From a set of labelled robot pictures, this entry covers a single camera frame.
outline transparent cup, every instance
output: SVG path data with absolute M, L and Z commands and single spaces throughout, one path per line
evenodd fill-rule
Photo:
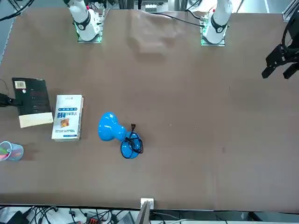
M 24 149 L 22 146 L 4 141 L 0 143 L 0 161 L 18 161 L 22 158 Z

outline blue object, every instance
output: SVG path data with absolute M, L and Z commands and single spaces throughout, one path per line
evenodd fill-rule
M 112 112 L 104 113 L 100 119 L 98 134 L 101 140 L 111 141 L 117 139 L 121 142 L 121 154 L 126 159 L 133 159 L 143 152 L 143 145 L 140 137 L 132 131 L 127 132 L 124 126 L 118 123 L 116 115 Z

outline book cover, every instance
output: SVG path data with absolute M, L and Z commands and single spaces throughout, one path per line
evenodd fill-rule
M 22 106 L 18 107 L 21 128 L 53 123 L 46 82 L 21 77 L 12 80 L 15 98 L 22 102 Z
M 67 141 L 80 138 L 83 99 L 82 95 L 57 96 L 53 140 Z

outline black book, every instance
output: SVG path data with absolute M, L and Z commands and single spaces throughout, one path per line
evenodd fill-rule
M 21 127 L 53 123 L 46 82 L 35 78 L 13 78 Z

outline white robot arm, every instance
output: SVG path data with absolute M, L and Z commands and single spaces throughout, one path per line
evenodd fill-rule
M 209 14 L 209 23 L 204 33 L 204 37 L 208 42 L 213 44 L 221 42 L 232 11 L 233 4 L 231 0 L 218 0 L 215 12 Z
M 64 0 L 75 21 L 79 36 L 84 41 L 92 40 L 100 33 L 99 13 L 87 9 L 83 0 Z

